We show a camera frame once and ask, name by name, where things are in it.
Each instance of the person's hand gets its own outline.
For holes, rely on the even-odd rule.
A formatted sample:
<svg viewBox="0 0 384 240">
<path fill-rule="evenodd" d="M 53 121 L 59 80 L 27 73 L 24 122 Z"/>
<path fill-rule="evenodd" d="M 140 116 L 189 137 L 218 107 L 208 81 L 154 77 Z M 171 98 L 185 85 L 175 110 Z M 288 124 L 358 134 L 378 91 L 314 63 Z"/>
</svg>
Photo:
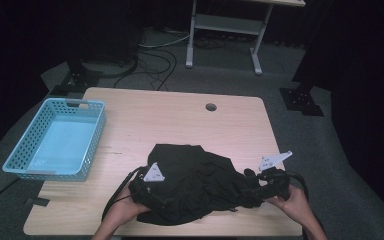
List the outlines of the person's hand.
<svg viewBox="0 0 384 240">
<path fill-rule="evenodd" d="M 108 210 L 104 220 L 92 237 L 93 240 L 110 239 L 118 227 L 129 222 L 140 213 L 150 210 L 141 204 L 133 202 L 133 199 L 130 197 L 128 185 L 121 190 L 117 199 L 122 200 L 116 200 L 117 202 Z"/>
<path fill-rule="evenodd" d="M 310 208 L 310 204 L 300 188 L 289 185 L 290 198 L 269 198 L 265 201 L 282 210 L 289 218 L 299 223 L 307 233 L 309 239 L 327 239 L 326 234 Z"/>
<path fill-rule="evenodd" d="M 290 198 L 288 201 L 276 197 L 265 201 L 275 205 L 292 220 L 303 225 L 309 216 L 313 215 L 304 191 L 300 188 L 289 185 L 289 193 Z"/>
</svg>

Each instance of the white tag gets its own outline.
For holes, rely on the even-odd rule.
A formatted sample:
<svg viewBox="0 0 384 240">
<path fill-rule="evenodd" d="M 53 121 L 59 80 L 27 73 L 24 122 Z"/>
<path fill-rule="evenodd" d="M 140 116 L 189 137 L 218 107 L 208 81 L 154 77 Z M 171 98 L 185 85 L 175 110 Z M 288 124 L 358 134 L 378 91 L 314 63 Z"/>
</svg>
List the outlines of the white tag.
<svg viewBox="0 0 384 240">
<path fill-rule="evenodd" d="M 283 160 L 287 159 L 290 156 L 292 156 L 291 151 L 288 151 L 286 153 L 273 155 L 273 156 L 269 156 L 269 157 L 263 157 L 263 159 L 261 160 L 261 164 L 260 164 L 260 171 L 274 167 L 277 164 L 283 162 Z"/>
<path fill-rule="evenodd" d="M 151 168 L 149 168 L 148 173 L 146 173 L 143 181 L 145 182 L 162 182 L 164 181 L 164 176 L 158 168 L 157 163 L 152 164 Z"/>
</svg>

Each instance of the table hole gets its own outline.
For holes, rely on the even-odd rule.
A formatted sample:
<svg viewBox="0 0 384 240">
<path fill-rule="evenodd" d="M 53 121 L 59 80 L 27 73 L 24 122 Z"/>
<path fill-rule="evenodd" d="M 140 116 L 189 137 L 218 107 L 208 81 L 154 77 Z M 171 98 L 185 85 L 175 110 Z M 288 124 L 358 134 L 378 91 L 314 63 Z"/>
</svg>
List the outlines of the table hole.
<svg viewBox="0 0 384 240">
<path fill-rule="evenodd" d="M 214 112 L 215 110 L 217 110 L 217 106 L 214 103 L 207 103 L 207 105 L 205 105 L 205 108 L 210 112 Z"/>
</svg>

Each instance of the white metal stand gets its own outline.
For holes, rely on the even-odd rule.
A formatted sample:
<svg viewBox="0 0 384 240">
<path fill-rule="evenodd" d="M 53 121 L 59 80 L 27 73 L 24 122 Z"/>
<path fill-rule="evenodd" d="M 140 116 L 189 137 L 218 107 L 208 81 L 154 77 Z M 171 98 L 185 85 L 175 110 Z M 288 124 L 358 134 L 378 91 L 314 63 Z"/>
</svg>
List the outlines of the white metal stand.
<svg viewBox="0 0 384 240">
<path fill-rule="evenodd" d="M 193 1 L 192 6 L 192 17 L 191 17 L 191 28 L 189 35 L 189 44 L 186 53 L 186 67 L 192 68 L 193 66 L 193 41 L 195 29 L 207 29 L 224 32 L 244 33 L 250 35 L 258 35 L 257 42 L 254 48 L 250 49 L 252 62 L 254 64 L 255 74 L 261 75 L 263 73 L 260 61 L 258 60 L 258 50 L 263 40 L 264 32 L 273 10 L 273 4 L 269 4 L 266 11 L 264 20 L 246 20 L 219 16 L 210 16 L 196 13 L 197 0 Z"/>
</svg>

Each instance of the wooden table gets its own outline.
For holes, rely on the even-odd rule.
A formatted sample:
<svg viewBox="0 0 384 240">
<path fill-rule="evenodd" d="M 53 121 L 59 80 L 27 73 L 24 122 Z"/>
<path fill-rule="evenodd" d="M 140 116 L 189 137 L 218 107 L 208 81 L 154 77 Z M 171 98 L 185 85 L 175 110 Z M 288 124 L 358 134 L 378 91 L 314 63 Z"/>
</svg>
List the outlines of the wooden table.
<svg viewBox="0 0 384 240">
<path fill-rule="evenodd" d="M 220 17 L 208 14 L 196 13 L 196 4 L 198 0 L 193 1 L 191 26 L 189 31 L 189 44 L 186 52 L 186 67 L 192 68 L 193 66 L 193 43 L 195 29 L 207 29 L 214 31 L 224 31 L 233 33 L 243 33 L 250 35 L 257 35 L 257 42 L 255 47 L 250 49 L 252 63 L 254 64 L 254 72 L 257 75 L 263 74 L 263 70 L 258 60 L 258 50 L 266 32 L 266 28 L 270 19 L 270 15 L 274 5 L 283 5 L 290 7 L 304 7 L 304 0 L 246 0 L 251 2 L 260 2 L 268 4 L 268 8 L 264 15 L 263 21 L 238 19 L 229 17 Z"/>
<path fill-rule="evenodd" d="M 279 153 L 264 103 L 256 97 L 90 88 L 84 99 L 104 101 L 107 115 L 88 179 L 46 181 L 39 197 L 50 202 L 47 207 L 33 206 L 24 226 L 28 235 L 94 234 L 108 199 L 129 172 L 146 165 L 156 143 L 201 145 L 231 158 L 239 172 L 245 168 L 258 172 L 262 156 Z M 207 104 L 217 109 L 209 111 Z M 238 210 L 213 212 L 171 227 L 133 220 L 116 235 L 301 234 L 301 227 L 272 205 Z"/>
</svg>

